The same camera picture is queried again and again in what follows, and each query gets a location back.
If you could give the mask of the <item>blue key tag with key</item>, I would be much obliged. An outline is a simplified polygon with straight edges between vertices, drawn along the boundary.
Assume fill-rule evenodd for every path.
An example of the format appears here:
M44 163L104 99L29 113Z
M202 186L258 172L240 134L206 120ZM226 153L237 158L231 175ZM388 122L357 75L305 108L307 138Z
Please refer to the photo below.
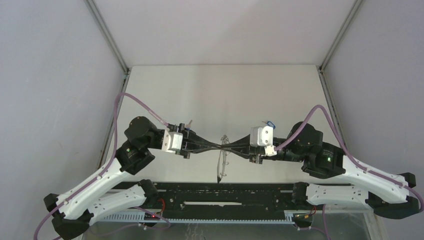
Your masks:
M272 127L273 129L276 128L276 125L270 120L265 120L265 121L263 121L263 123L266 124L269 127Z

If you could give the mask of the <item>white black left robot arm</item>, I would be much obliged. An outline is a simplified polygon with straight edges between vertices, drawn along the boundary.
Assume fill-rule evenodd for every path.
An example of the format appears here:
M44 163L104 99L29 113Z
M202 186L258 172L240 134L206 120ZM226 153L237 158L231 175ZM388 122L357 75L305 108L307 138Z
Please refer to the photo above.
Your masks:
M155 159L151 149L188 158L190 154L223 148L198 136L183 124L159 129L144 116L135 117L124 134L127 140L121 147L115 148L111 159L95 173L65 193L50 193L44 198L52 216L53 228L63 240L82 235L98 220L121 210L156 206L159 193L149 179L104 196L150 164Z

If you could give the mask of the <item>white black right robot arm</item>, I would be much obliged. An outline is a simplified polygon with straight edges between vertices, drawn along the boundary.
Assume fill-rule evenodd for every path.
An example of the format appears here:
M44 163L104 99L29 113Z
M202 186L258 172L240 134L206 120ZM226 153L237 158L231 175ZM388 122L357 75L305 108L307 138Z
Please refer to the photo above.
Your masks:
M223 142L221 149L253 163L300 162L301 170L309 176L334 181L333 185L295 183L290 201L297 209L339 205L370 209L377 216L392 220L424 210L412 192L416 186L412 173L387 173L349 157L344 149L324 142L323 133L308 123L296 123L287 138L274 137L271 126L254 127L242 139Z

